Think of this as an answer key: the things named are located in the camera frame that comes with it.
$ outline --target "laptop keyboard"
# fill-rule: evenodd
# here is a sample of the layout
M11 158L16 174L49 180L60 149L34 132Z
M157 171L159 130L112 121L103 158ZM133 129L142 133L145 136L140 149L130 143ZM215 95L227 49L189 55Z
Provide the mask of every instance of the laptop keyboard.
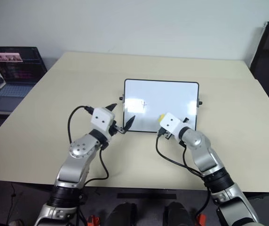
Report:
M25 97L33 86L15 86L5 85L0 90L0 96L2 97Z

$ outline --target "laptop screen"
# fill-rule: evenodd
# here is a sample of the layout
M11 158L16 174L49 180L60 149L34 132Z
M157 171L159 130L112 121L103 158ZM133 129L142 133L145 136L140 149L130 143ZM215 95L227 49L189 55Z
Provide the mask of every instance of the laptop screen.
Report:
M36 47L0 47L0 73L6 82L38 82L46 72Z

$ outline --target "floor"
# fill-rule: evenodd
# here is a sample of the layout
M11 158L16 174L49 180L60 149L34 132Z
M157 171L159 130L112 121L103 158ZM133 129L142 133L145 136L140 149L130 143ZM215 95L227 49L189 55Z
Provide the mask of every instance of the floor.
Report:
M16 197L13 201L13 209L10 220L22 219L26 226L34 224L40 212L41 206L49 196L48 191L35 189L26 185L15 184ZM5 224L10 208L11 194L13 190L10 182L0 181L0 223ZM124 202L136 203L138 206L137 226L161 226L164 206L171 202L180 202L190 213L199 209L205 198L205 191L188 190L162 190L162 189L125 189L125 188L102 188L86 187L87 202L81 207L85 216L94 214L101 217L101 221L108 217L110 212L119 204ZM158 197L145 198L119 198L118 194L158 194ZM250 200L255 208L260 221L269 226L269 195L262 198L252 198ZM215 213L216 206L210 202L203 213L207 217L207 226L219 225Z

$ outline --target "beige tabletop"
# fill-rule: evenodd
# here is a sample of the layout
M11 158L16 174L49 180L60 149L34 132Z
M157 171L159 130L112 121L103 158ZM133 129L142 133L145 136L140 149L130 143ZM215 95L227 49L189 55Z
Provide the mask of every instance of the beige tabletop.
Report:
M269 192L269 98L241 61L69 52L49 70L0 127L0 180L52 184L68 155L67 120L78 105L118 103L122 124L126 78L197 81L203 101L197 129L205 133L228 172L246 192ZM71 122L77 139L90 131L90 115ZM204 189L199 178L155 150L156 134L113 137L103 152L110 177L90 186ZM181 162L182 147L160 139L159 148ZM193 166L190 151L188 164ZM96 157L89 178L103 177Z

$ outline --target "laptop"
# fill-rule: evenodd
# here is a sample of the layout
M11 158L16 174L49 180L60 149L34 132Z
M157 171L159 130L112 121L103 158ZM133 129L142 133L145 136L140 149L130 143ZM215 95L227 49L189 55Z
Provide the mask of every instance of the laptop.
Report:
M47 72L36 47L0 47L0 112L10 114Z

